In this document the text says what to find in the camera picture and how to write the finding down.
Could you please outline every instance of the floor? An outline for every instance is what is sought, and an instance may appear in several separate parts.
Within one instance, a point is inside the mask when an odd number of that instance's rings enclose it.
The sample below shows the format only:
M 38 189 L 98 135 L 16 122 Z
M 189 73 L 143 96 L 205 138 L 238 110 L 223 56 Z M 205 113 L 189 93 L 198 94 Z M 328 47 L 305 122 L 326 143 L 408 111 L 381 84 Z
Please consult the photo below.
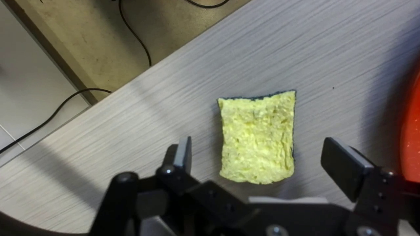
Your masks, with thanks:
M 4 0 L 26 16 L 85 87 L 116 90 L 248 0 Z
M 0 1 L 0 149 L 42 123 L 76 89 Z M 88 108 L 74 98 L 45 128 L 0 153 L 0 167 Z

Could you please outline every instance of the table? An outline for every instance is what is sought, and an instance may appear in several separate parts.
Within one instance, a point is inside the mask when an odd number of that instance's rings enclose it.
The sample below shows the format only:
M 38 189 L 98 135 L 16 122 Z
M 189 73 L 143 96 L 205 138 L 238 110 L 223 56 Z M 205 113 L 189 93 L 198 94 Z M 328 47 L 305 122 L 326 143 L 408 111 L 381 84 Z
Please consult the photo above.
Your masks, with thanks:
M 339 138 L 381 165 L 398 164 L 407 71 L 420 50 L 420 3 L 251 1 L 0 169 L 0 208 L 24 222 L 83 232 L 118 172 L 150 176 L 165 148 L 193 138 L 193 170 L 230 191 L 326 197 L 350 206 L 323 172 Z M 297 89 L 295 174 L 281 184 L 218 176 L 218 97 Z

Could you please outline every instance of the wire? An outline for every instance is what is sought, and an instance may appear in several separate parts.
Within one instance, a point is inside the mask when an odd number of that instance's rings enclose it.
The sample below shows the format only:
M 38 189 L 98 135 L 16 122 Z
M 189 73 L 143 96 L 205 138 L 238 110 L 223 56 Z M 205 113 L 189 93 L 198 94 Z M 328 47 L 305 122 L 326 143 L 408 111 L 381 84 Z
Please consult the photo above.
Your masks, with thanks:
M 150 55 L 150 51 L 148 51 L 148 49 L 146 47 L 146 45 L 144 45 L 144 42 L 142 41 L 142 38 L 140 38 L 139 35 L 137 35 L 137 33 L 134 31 L 134 29 L 129 25 L 126 17 L 125 17 L 123 13 L 122 13 L 122 4 L 121 4 L 121 3 L 122 3 L 122 0 L 118 0 L 118 12 L 119 12 L 119 16 L 121 16 L 123 24 L 125 24 L 125 25 L 127 26 L 127 29 L 131 31 L 131 34 L 133 34 L 133 35 L 137 38 L 137 41 L 139 41 L 139 43 L 142 45 L 142 47 L 143 47 L 143 50 L 144 50 L 144 52 L 146 52 L 146 56 L 147 56 L 148 67 L 152 67 L 154 63 L 152 63 L 152 58 L 151 58 L 151 55 Z
M 203 5 L 203 4 L 198 4 L 193 0 L 185 0 L 186 3 L 192 4 L 192 5 L 196 5 L 197 8 L 203 8 L 203 9 L 213 9 L 213 8 L 219 8 L 224 4 L 228 3 L 228 0 L 223 0 L 222 3 L 219 4 L 215 4 L 215 5 Z M 123 16 L 122 13 L 122 0 L 118 0 L 118 12 L 119 12 L 119 16 L 123 21 L 123 24 L 127 26 L 127 29 L 131 31 L 131 34 L 134 35 L 134 38 L 142 45 L 144 52 L 146 52 L 146 56 L 147 56 L 147 63 L 148 63 L 148 67 L 154 66 L 154 62 L 152 62 L 152 58 L 150 55 L 150 51 L 148 49 L 146 47 L 144 42 L 142 41 L 142 38 L 139 35 L 137 35 L 137 33 L 134 31 L 134 29 L 130 26 L 129 21 L 126 20 L 126 17 Z
M 185 1 L 189 3 L 189 4 L 192 4 L 192 5 L 196 5 L 196 7 L 198 7 L 198 8 L 205 8 L 205 9 L 219 8 L 219 7 L 222 7 L 222 5 L 224 5 L 224 4 L 228 3 L 228 0 L 224 0 L 224 1 L 219 3 L 219 4 L 203 5 L 203 4 L 196 3 L 194 0 L 185 0 Z
M 9 148 L 12 148 L 13 146 L 16 146 L 17 143 L 22 142 L 24 139 L 26 139 L 28 136 L 33 135 L 34 132 L 37 132 L 38 130 L 41 130 L 43 126 L 46 126 L 49 122 L 51 122 L 54 119 L 54 117 L 63 109 L 63 106 L 72 100 L 74 97 L 76 97 L 80 93 L 85 93 L 85 92 L 91 92 L 91 90 L 98 90 L 98 92 L 104 92 L 104 93 L 112 93 L 108 89 L 101 89 L 101 88 L 85 88 L 85 89 L 80 89 L 77 92 L 75 92 L 74 94 L 71 94 L 70 97 L 67 97 L 56 109 L 55 111 L 45 121 L 42 122 L 39 126 L 34 127 L 33 130 L 30 130 L 29 132 L 24 134 L 22 136 L 20 136 L 18 139 L 13 140 L 12 143 L 9 143 L 8 146 L 5 146 L 4 148 L 0 149 L 0 153 L 8 151 Z

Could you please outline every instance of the sponge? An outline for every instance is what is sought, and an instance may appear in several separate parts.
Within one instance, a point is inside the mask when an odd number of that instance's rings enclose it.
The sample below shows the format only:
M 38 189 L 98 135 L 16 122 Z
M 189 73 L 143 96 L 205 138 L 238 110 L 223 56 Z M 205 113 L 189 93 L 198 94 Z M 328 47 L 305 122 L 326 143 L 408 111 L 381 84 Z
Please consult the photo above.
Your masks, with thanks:
M 294 90 L 259 100 L 219 98 L 218 104 L 222 177 L 266 185 L 293 174 Z

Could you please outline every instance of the wooden floor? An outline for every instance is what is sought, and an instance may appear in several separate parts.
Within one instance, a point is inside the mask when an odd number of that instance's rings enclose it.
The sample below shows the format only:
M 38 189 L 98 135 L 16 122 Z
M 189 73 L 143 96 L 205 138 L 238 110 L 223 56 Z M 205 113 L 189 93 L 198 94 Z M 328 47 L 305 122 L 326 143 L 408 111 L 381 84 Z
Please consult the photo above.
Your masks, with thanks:
M 150 68 L 144 49 L 129 30 L 119 14 L 118 0 L 5 1 L 12 5 L 12 9 L 17 12 L 17 16 L 21 20 L 26 20 L 24 24 L 29 25 L 32 31 L 37 31 L 35 37 L 38 39 L 41 38 L 41 43 L 43 46 L 46 45 L 45 47 L 47 51 L 79 88 L 98 87 L 116 90 Z M 142 37 L 147 39 L 147 46 L 151 47 L 155 64 L 231 12 L 236 10 L 245 4 L 247 0 L 227 3 L 219 12 L 218 9 L 194 9 L 192 4 L 188 4 L 184 0 L 160 0 L 160 3 L 155 0 L 125 0 L 122 3 L 129 7 L 133 5 L 137 9 L 143 9 L 139 12 L 142 16 L 144 16 L 144 12 L 151 12 L 148 13 L 150 16 L 146 16 L 148 17 L 146 20 L 154 24 L 147 24 L 143 18 L 134 18 L 135 22 L 146 22 L 138 24 L 140 26 L 134 26 L 135 29 L 139 29 Z M 159 12 L 160 9 L 165 9 L 167 12 L 171 10 L 171 14 Z M 193 9 L 196 12 L 194 14 L 173 12 L 185 9 L 190 12 Z M 173 24 L 179 18 L 182 20 L 180 24 L 185 25 L 184 28 L 196 29 L 198 25 L 198 30 L 196 30 L 194 34 L 182 37 L 182 41 L 179 41 L 179 37 L 175 37 L 173 42 L 171 42 L 171 39 L 168 42 L 167 39 L 160 45 L 151 45 L 154 42 L 161 42 L 154 38 L 164 38 L 161 29 L 151 29 L 152 26 L 163 28 L 163 25 L 155 22 Z M 101 100 L 102 94 L 95 94 L 95 98 Z

